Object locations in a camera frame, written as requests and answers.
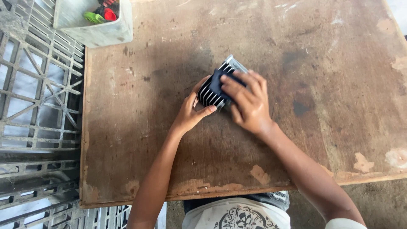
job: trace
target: hand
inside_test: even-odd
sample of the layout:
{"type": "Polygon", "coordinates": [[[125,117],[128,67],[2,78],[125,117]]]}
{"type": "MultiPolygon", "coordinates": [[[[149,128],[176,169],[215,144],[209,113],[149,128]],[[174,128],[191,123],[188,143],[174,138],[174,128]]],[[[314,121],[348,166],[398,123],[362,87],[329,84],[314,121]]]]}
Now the hand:
{"type": "Polygon", "coordinates": [[[276,125],[269,114],[266,80],[249,70],[247,74],[234,71],[233,75],[245,82],[251,92],[230,77],[221,77],[222,90],[237,103],[232,103],[233,121],[257,136],[267,134],[276,125]]]}
{"type": "Polygon", "coordinates": [[[194,110],[194,107],[198,102],[198,90],[209,77],[210,75],[201,79],[201,81],[192,89],[190,95],[184,99],[184,103],[182,104],[182,107],[179,110],[170,131],[179,131],[183,135],[197,125],[198,122],[201,121],[205,116],[208,116],[216,111],[216,106],[214,105],[207,106],[200,111],[194,110]]]}

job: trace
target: person's right hand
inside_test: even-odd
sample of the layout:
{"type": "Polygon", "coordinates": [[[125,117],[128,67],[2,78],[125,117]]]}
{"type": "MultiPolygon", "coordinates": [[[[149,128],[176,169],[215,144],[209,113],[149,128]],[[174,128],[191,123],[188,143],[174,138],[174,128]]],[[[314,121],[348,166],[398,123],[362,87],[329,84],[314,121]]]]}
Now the person's right hand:
{"type": "Polygon", "coordinates": [[[230,106],[233,121],[259,137],[267,134],[275,123],[269,114],[266,80],[253,70],[247,74],[234,71],[233,75],[245,82],[251,90],[226,75],[221,77],[222,90],[237,103],[230,106]]]}

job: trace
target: person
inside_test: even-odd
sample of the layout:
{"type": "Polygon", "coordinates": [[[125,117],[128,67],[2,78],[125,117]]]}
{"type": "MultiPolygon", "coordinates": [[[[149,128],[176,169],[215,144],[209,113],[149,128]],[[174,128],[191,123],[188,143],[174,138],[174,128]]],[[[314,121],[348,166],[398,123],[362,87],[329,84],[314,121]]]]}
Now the person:
{"type": "MultiPolygon", "coordinates": [[[[313,159],[299,149],[269,115],[267,82],[258,73],[234,72],[247,84],[243,87],[223,75],[221,89],[233,100],[233,121],[256,135],[281,160],[291,181],[311,202],[326,222],[326,229],[366,229],[362,216],[346,192],[313,159]]],[[[134,198],[128,229],[154,228],[167,194],[174,157],[182,136],[202,118],[213,113],[215,106],[195,111],[197,92],[209,76],[203,78],[184,100],[164,144],[134,198]]],[[[287,192],[230,196],[184,201],[183,229],[194,228],[270,228],[289,229],[285,210],[287,192]]]]}

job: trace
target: concrete floor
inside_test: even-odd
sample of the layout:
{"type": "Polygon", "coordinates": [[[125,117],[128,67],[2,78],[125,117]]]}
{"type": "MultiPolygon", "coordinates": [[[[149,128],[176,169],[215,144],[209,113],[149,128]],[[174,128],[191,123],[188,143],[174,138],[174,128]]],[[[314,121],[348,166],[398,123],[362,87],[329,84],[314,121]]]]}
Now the concrete floor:
{"type": "MultiPolygon", "coordinates": [[[[343,186],[355,202],[369,229],[407,228],[407,179],[343,186]]],[[[293,229],[324,228],[325,222],[298,192],[290,191],[293,229]]],[[[168,202],[167,229],[180,229],[184,219],[182,201],[168,202]]]]}

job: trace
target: wooden table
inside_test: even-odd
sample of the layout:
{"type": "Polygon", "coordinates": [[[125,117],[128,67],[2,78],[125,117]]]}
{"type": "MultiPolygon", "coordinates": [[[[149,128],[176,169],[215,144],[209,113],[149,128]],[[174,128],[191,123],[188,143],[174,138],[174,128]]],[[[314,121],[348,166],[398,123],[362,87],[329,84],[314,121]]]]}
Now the wooden table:
{"type": "MultiPolygon", "coordinates": [[[[384,0],[139,0],[134,40],[86,50],[81,204],[131,204],[183,99],[229,55],[341,185],[407,177],[407,42],[384,0]]],[[[226,111],[178,148],[167,200],[294,189],[226,111]]]]}

